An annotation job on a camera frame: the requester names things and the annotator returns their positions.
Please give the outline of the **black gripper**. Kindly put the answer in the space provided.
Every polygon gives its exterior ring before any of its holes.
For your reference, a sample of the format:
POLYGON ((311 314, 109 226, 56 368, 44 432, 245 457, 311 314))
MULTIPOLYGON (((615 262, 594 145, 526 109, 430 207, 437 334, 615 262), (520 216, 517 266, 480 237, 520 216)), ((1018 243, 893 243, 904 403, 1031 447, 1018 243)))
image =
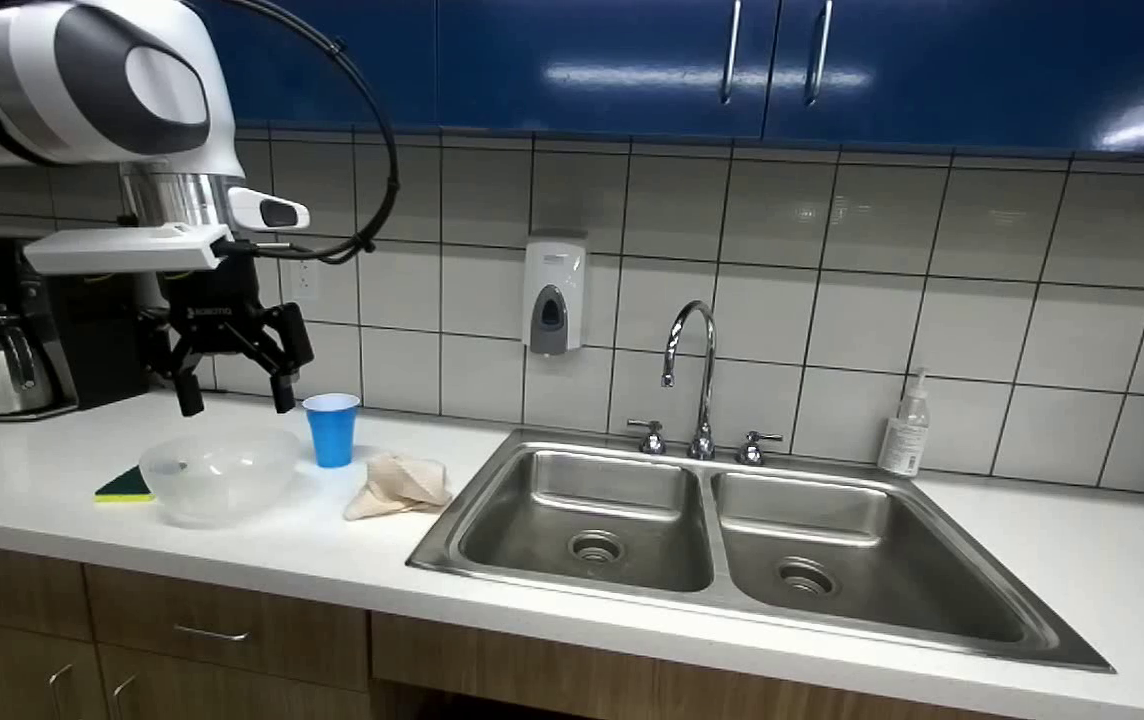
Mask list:
POLYGON ((163 304, 140 314, 145 362, 172 375, 181 414, 205 410, 196 381, 200 357, 247 357, 268 370, 270 406, 297 406, 297 370, 311 358, 311 340, 297 304, 268 309, 247 255, 215 273, 160 281, 163 304))

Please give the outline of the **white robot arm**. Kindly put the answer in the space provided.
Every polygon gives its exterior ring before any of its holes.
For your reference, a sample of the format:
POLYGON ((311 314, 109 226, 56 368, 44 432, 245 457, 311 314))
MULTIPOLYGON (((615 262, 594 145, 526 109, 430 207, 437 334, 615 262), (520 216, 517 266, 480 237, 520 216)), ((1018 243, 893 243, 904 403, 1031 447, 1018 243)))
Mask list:
POLYGON ((260 190, 208 24, 182 0, 0 0, 0 169, 115 165, 130 219, 56 226, 24 247, 38 276, 140 276, 140 353, 205 406, 196 362, 247 357, 281 410, 311 358, 297 304, 260 304, 255 237, 301 233, 301 201, 260 190))

